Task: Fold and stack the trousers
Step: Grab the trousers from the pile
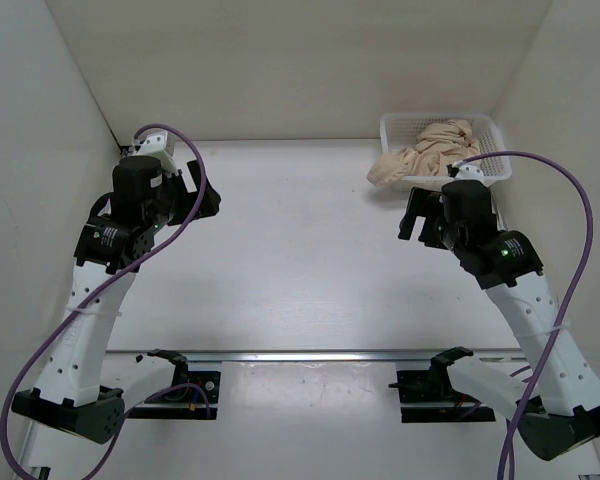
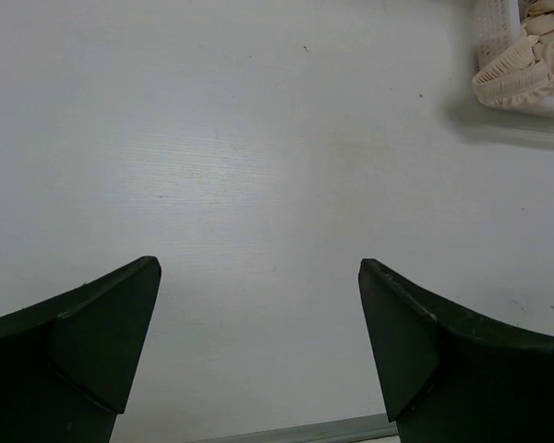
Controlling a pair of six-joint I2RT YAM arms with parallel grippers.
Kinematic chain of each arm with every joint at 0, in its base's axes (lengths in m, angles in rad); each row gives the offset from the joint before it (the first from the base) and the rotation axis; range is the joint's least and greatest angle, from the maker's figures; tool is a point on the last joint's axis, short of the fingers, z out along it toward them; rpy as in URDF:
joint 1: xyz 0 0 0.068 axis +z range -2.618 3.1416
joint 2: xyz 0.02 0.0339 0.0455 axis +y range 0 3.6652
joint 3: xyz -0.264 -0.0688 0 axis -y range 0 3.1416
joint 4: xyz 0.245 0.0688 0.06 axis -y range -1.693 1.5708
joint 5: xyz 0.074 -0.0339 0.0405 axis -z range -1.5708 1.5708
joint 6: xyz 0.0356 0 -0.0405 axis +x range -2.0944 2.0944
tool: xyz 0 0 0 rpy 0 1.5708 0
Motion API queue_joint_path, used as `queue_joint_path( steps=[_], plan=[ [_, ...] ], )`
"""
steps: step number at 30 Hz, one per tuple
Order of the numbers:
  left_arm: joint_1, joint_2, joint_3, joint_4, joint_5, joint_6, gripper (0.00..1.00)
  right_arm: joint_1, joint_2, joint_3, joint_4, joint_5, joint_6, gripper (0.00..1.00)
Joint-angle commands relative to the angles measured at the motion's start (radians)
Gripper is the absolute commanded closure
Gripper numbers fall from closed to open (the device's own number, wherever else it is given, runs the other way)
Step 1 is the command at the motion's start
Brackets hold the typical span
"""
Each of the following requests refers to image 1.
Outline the beige trousers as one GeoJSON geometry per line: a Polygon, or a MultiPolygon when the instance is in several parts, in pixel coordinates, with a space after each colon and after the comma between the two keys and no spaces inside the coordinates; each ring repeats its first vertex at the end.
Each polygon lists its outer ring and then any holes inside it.
{"type": "Polygon", "coordinates": [[[435,122],[416,137],[413,147],[383,153],[369,169],[366,179],[376,187],[398,191],[413,187],[434,190],[428,180],[441,179],[445,183],[449,165],[480,153],[478,139],[467,120],[435,122]]]}

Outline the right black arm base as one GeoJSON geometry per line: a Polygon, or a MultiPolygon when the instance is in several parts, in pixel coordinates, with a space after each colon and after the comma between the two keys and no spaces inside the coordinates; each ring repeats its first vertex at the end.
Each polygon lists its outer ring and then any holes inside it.
{"type": "Polygon", "coordinates": [[[454,347],[434,356],[427,370],[399,370],[396,381],[388,385],[396,390],[403,424],[489,423],[495,421],[492,409],[477,399],[454,390],[447,368],[474,353],[454,347]]]}

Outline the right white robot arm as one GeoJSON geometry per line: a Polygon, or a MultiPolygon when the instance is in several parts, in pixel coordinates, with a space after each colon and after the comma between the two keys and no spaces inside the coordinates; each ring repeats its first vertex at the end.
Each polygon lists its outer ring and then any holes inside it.
{"type": "Polygon", "coordinates": [[[529,401],[514,427],[529,450],[550,461],[600,436],[600,378],[570,332],[556,325],[558,302],[529,239],[499,229],[489,189],[452,181],[439,192],[412,189],[398,237],[448,250],[497,307],[532,371],[529,401]]]}

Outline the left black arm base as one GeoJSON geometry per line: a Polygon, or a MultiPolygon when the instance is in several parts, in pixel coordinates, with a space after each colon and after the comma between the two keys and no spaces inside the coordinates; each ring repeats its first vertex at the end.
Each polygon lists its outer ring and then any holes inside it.
{"type": "Polygon", "coordinates": [[[221,373],[190,370],[186,356],[170,350],[153,350],[147,359],[166,360],[175,367],[171,390],[154,393],[132,408],[128,417],[142,420],[216,420],[221,373]]]}

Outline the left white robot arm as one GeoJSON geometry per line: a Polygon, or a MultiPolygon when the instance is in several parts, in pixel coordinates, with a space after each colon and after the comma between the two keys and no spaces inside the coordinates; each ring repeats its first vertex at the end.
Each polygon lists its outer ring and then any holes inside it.
{"type": "Polygon", "coordinates": [[[71,322],[49,346],[34,386],[16,393],[13,412],[105,444],[136,404],[155,394],[168,400],[186,395],[186,359],[176,351],[141,354],[109,376],[102,365],[121,304],[139,272],[137,262],[156,251],[156,235],[166,226],[219,211],[221,197],[204,181],[199,162],[190,161],[187,168],[193,192],[181,170],[164,168],[154,156],[127,157],[115,166],[113,189],[92,205],[74,251],[71,322]]]}

